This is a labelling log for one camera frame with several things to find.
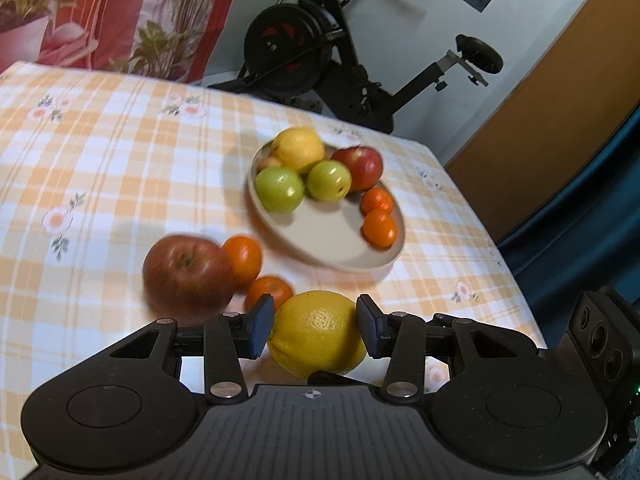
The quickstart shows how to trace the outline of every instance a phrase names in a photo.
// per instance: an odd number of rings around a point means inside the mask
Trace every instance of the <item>green apple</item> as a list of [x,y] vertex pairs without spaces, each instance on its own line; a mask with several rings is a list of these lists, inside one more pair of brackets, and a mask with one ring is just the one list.
[[290,213],[305,196],[305,184],[289,168],[264,168],[255,177],[254,186],[260,202],[272,213]]
[[337,160],[323,160],[309,171],[306,190],[320,202],[336,202],[351,188],[349,169]]

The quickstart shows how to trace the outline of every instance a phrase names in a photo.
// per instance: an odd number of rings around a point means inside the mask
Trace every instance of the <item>table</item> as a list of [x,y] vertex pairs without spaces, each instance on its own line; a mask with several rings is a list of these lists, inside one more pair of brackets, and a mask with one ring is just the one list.
[[[254,153],[293,124],[337,146],[368,144],[406,221],[406,247],[384,272],[348,274],[294,259],[251,213]],[[34,465],[20,409],[44,381],[151,322],[142,261],[169,232],[222,243],[251,233],[265,274],[296,292],[370,294],[383,311],[471,317],[544,341],[484,227],[427,147],[293,108],[181,84],[17,63],[0,75],[0,477]],[[242,309],[242,296],[230,310]],[[201,363],[181,380],[202,390]],[[384,361],[351,376],[380,384]],[[248,384],[298,382],[268,355]],[[427,360],[426,388],[447,380]]]

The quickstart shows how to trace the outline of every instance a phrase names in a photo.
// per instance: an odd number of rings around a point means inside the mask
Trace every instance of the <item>oval plate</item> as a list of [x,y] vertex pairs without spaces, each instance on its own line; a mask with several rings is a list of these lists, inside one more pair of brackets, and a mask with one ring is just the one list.
[[[325,157],[337,150],[324,145]],[[398,239],[386,250],[369,244],[360,234],[363,215],[360,212],[362,193],[349,194],[339,202],[317,202],[305,196],[291,213],[270,213],[258,199],[254,179],[256,166],[271,152],[268,142],[254,155],[247,177],[249,196],[258,216],[271,230],[304,259],[325,267],[349,272],[371,272],[385,269],[398,259],[404,248],[404,218],[394,197],[391,216],[398,226]],[[385,184],[383,187],[393,196]]]

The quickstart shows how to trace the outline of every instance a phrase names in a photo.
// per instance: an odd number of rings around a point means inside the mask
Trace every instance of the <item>exercise bike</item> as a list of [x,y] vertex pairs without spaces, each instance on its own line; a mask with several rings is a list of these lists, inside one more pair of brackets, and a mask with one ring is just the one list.
[[[449,50],[391,94],[372,82],[358,61],[343,11],[352,1],[300,0],[268,7],[244,37],[244,66],[238,78],[209,88],[254,92],[276,100],[314,90],[337,118],[390,134],[393,115],[428,86],[434,84],[437,91],[446,88],[440,78],[450,68],[461,66],[476,86],[488,86],[478,70],[489,74],[502,70],[502,58],[494,49],[460,34],[458,54]],[[334,48],[340,62],[334,59]]]

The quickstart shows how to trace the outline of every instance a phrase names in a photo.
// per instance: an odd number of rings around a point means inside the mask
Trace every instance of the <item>plate of fruit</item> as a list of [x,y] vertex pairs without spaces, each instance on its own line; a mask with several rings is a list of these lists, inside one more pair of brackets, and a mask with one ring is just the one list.
[[258,150],[247,184],[260,218],[304,259],[371,272],[404,247],[404,219],[382,174],[375,148],[338,149],[294,126]]

